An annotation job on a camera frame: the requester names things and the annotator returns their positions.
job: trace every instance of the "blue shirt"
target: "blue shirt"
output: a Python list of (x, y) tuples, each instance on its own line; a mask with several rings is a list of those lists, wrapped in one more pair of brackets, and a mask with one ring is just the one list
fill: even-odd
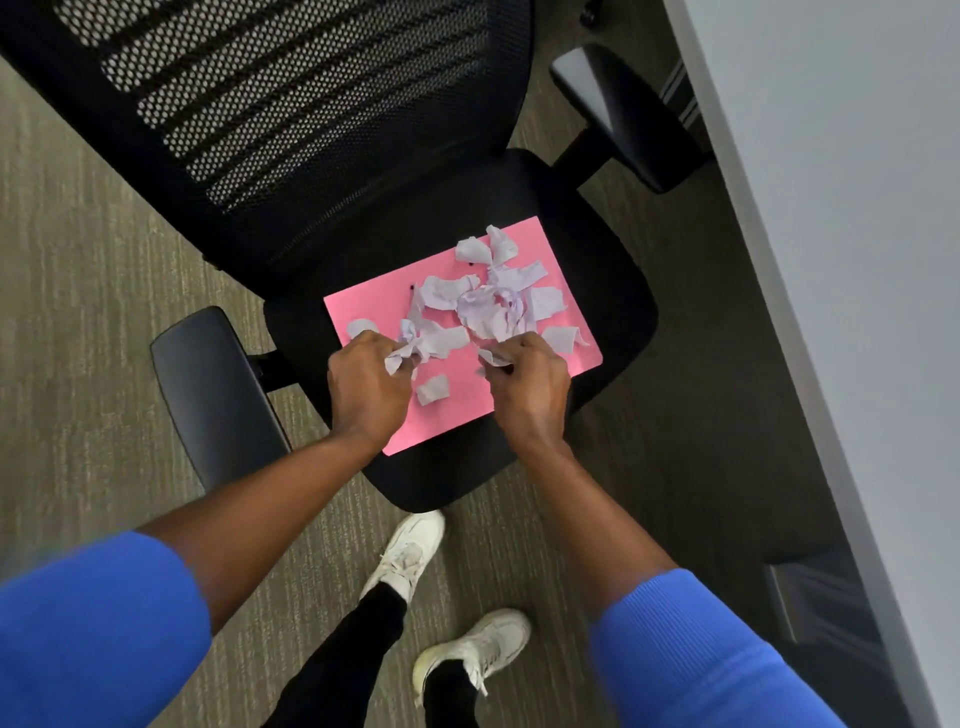
[[(593, 659), (627, 728), (842, 728), (769, 644), (684, 570), (594, 625)], [(179, 556), (124, 533), (0, 587), (0, 725), (139, 728), (210, 647)]]

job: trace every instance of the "black office chair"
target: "black office chair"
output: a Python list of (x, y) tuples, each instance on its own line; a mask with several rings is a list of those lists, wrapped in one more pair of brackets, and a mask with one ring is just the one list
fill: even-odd
[[(538, 215), (604, 354), (570, 410), (643, 350), (643, 275), (576, 188), (618, 158), (657, 192), (703, 155), (610, 51), (554, 65), (591, 122), (551, 168), (506, 149), (530, 70), (518, 0), (6, 0), (0, 50), (212, 265), (264, 299), (277, 351), (247, 356), (219, 308), (153, 343), (207, 490), (288, 451), (266, 392), (297, 382), (330, 422), (325, 295)], [(511, 462), (483, 417), (364, 470), (409, 511)]]

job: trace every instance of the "crumpled paper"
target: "crumpled paper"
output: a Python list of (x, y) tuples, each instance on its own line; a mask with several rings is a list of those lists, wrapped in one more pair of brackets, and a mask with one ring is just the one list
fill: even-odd
[(400, 321), (400, 341), (406, 345), (390, 354), (384, 361), (387, 373), (392, 375), (400, 368), (403, 360), (417, 354), (420, 364), (431, 356), (446, 359), (454, 349), (461, 349), (470, 343), (470, 335), (464, 327), (444, 328), (435, 321), (424, 319), (417, 327), (409, 319)]
[[(475, 275), (446, 280), (427, 276), (422, 285), (413, 286), (407, 318), (400, 321), (400, 341), (404, 345), (384, 360), (390, 375), (403, 360), (417, 354), (420, 363), (431, 356), (446, 359), (450, 352), (470, 343), (469, 331), (481, 339), (506, 341), (526, 331), (536, 331), (537, 321), (548, 319), (566, 310), (564, 293), (553, 286), (533, 287), (545, 278), (547, 271), (539, 260), (522, 268), (506, 265), (519, 254), (519, 246), (510, 236), (493, 225), (487, 227), (490, 245), (476, 237), (457, 243), (457, 260), (486, 265), (487, 282)], [(444, 328), (425, 319), (425, 308), (456, 311), (462, 326)], [(365, 330), (378, 331), (369, 319), (356, 319), (347, 326), (350, 339)], [(577, 327), (547, 327), (543, 338), (557, 353), (571, 353), (575, 344), (587, 345)], [(480, 349), (480, 357), (495, 367), (510, 362), (493, 352)], [(420, 404), (449, 397), (449, 381), (444, 375), (434, 376), (417, 388)]]
[(450, 381), (446, 375), (436, 375), (427, 379), (417, 387), (417, 401), (420, 406), (437, 400), (445, 400), (450, 396)]
[(472, 285), (457, 299), (460, 323), (481, 339), (506, 341), (526, 331), (536, 331), (537, 321), (566, 309), (564, 293), (553, 286), (533, 288), (543, 279), (546, 269), (539, 260), (523, 268), (506, 265), (519, 253), (519, 247), (506, 232), (487, 227), (490, 246), (476, 237), (457, 243), (456, 257), (488, 266), (487, 282)]

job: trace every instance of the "person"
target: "person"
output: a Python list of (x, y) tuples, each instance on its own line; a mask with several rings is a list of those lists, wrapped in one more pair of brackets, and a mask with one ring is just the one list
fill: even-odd
[[(142, 527), (0, 588), (0, 724), (129, 728), (177, 694), (284, 550), (406, 417), (414, 362), (365, 331), (329, 360), (330, 434)], [(593, 619), (596, 671), (625, 726), (803, 726), (839, 718), (590, 477), (564, 442), (570, 377), (536, 334), (493, 347), (494, 417), (540, 489)], [(444, 534), (439, 513), (405, 520), (357, 607), (282, 692), (266, 725), (363, 724), (383, 656)], [(413, 668), (427, 724), (475, 725), (486, 682), (530, 638), (527, 619), (487, 615)]]

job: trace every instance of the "floor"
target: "floor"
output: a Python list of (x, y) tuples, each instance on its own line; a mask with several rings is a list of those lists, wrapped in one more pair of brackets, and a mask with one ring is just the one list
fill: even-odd
[[(590, 37), (578, 0), (538, 2), (537, 53), (514, 139), (548, 161), (582, 122), (547, 64)], [(659, 0), (609, 0), (598, 36), (659, 88), (677, 59)], [(660, 303), (650, 348), (574, 418), (577, 454), (674, 555), (761, 635), (775, 622), (765, 560), (843, 533), (723, 178), (702, 169), (656, 197), (615, 163), (583, 187)], [(251, 351), (259, 301), (200, 256), (0, 64), (0, 576), (135, 526), (200, 493), (156, 388), (148, 345), (222, 306)], [(324, 426), (299, 391), (275, 397), (291, 439)], [(586, 621), (513, 466), (454, 504), (368, 725), (415, 726), (420, 650), (485, 611), (526, 610), (537, 634), (493, 678), (482, 724), (604, 726)], [(357, 476), (307, 529), (156, 720), (255, 726), (354, 603), (401, 513)]]

